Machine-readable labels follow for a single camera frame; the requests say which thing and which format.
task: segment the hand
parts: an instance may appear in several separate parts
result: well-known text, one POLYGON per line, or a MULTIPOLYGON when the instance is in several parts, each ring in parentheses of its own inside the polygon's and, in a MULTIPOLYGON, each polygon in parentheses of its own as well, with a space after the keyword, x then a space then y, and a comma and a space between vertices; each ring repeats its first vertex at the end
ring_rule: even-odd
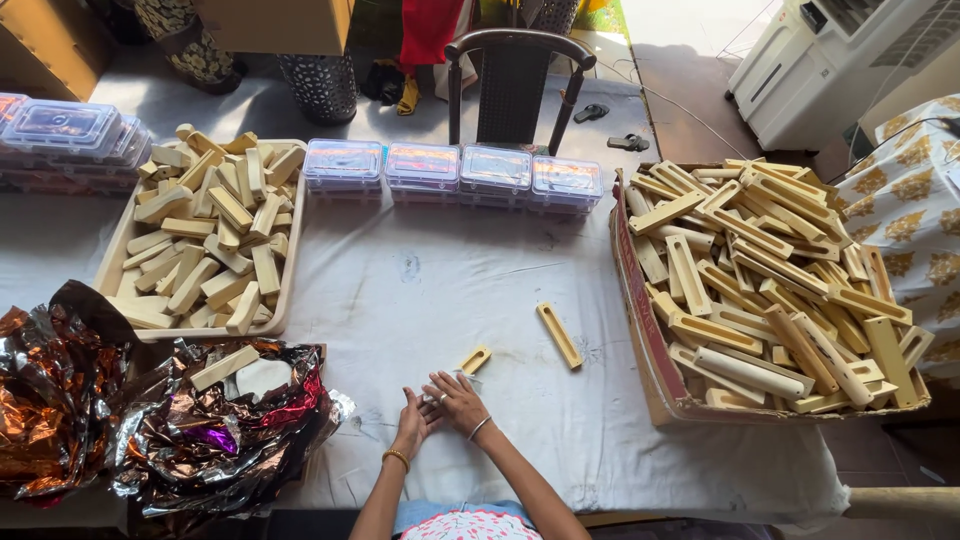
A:
POLYGON ((420 451, 423 439, 437 430, 444 418, 434 406, 423 402, 422 395, 414 397, 414 391, 410 388, 404 386, 403 395, 407 397, 407 406, 400 411, 396 439, 390 448, 406 455, 407 459, 413 460, 420 451))
MULTIPOLYGON (((431 373, 430 380, 440 389, 425 385, 423 392, 437 400, 434 403, 444 418, 464 437, 469 437, 473 430, 490 415, 464 374, 458 373, 457 379, 454 380, 442 371, 439 374, 431 373), (443 394, 446 394, 446 397, 441 400, 443 394)), ((483 431, 492 424, 492 421, 487 422, 480 430, 483 431)))

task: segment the chair backrest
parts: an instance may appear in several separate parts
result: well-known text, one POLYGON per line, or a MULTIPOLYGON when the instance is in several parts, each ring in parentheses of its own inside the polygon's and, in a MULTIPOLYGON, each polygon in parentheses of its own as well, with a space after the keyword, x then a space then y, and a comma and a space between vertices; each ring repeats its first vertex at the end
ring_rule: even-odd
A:
POLYGON ((556 156, 577 104, 584 71, 596 65, 593 51, 569 37, 519 28, 476 30, 454 39, 444 48, 450 61, 450 144, 460 143, 463 76, 459 59, 475 49, 483 49, 477 142, 532 143, 551 53, 564 55, 577 64, 550 136, 550 155, 556 156))

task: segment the beige plastic tray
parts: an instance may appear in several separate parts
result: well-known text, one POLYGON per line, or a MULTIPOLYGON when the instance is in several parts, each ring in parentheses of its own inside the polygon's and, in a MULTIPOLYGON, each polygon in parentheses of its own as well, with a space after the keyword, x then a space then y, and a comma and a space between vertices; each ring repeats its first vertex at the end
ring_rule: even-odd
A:
MULTIPOLYGON (((298 145, 305 151, 307 146, 302 140, 292 138, 282 139, 260 139, 260 142, 269 143, 275 149, 285 150, 293 145, 298 145)), ((175 143, 169 143, 165 146, 174 146, 175 143)), ((137 183, 133 189, 133 196, 127 203, 127 207, 120 216, 120 223, 117 225, 113 238, 107 246, 107 253, 104 255, 103 262, 97 270, 97 276, 93 279, 93 288, 104 296, 113 296, 120 286, 120 278, 123 276, 123 261, 127 259, 127 242, 149 231, 142 223, 133 221, 133 207, 135 206, 134 196, 143 191, 143 182, 137 183)), ((287 307, 290 301, 290 290, 293 288, 294 269, 297 267, 297 248, 300 243, 300 228, 303 224, 303 205, 306 196, 306 180, 303 178, 301 168, 300 178, 297 180, 297 201, 294 203, 293 223, 290 225, 290 237, 287 239, 287 258, 283 265, 283 276, 280 279, 282 287, 279 296, 276 298, 276 309, 274 317, 265 325, 251 326, 247 335, 274 335, 282 333, 287 328, 287 307)), ((138 330, 136 336, 145 341, 157 339, 176 339, 184 338, 202 338, 202 337, 230 337, 226 328, 203 328, 203 329, 169 329, 169 330, 138 330)))

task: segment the stacked plastic boxes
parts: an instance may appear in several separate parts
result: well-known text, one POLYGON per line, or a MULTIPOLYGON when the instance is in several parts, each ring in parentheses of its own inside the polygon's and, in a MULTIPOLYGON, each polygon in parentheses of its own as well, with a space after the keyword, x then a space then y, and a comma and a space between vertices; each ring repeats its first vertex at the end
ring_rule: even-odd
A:
POLYGON ((386 180, 399 203, 456 204, 460 191, 456 146, 395 142, 387 153, 386 180))
POLYGON ((468 144, 460 165, 460 202, 471 207, 522 209, 530 194, 533 156, 468 144))
POLYGON ((116 107, 0 94, 0 181, 24 191, 126 192, 151 140, 136 116, 116 107))
POLYGON ((383 154, 379 142, 315 138, 307 146, 303 177, 310 191, 327 201, 379 200, 383 154))
POLYGON ((603 174, 593 161, 534 157, 529 210, 587 214, 603 197, 603 174))

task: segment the red cloth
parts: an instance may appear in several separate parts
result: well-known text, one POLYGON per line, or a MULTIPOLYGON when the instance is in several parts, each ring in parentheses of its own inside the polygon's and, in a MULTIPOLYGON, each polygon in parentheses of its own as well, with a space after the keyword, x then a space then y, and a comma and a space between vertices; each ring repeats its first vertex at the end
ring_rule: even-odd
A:
POLYGON ((403 0, 403 46, 399 59, 403 68, 446 61, 444 47, 453 40, 465 1, 403 0))

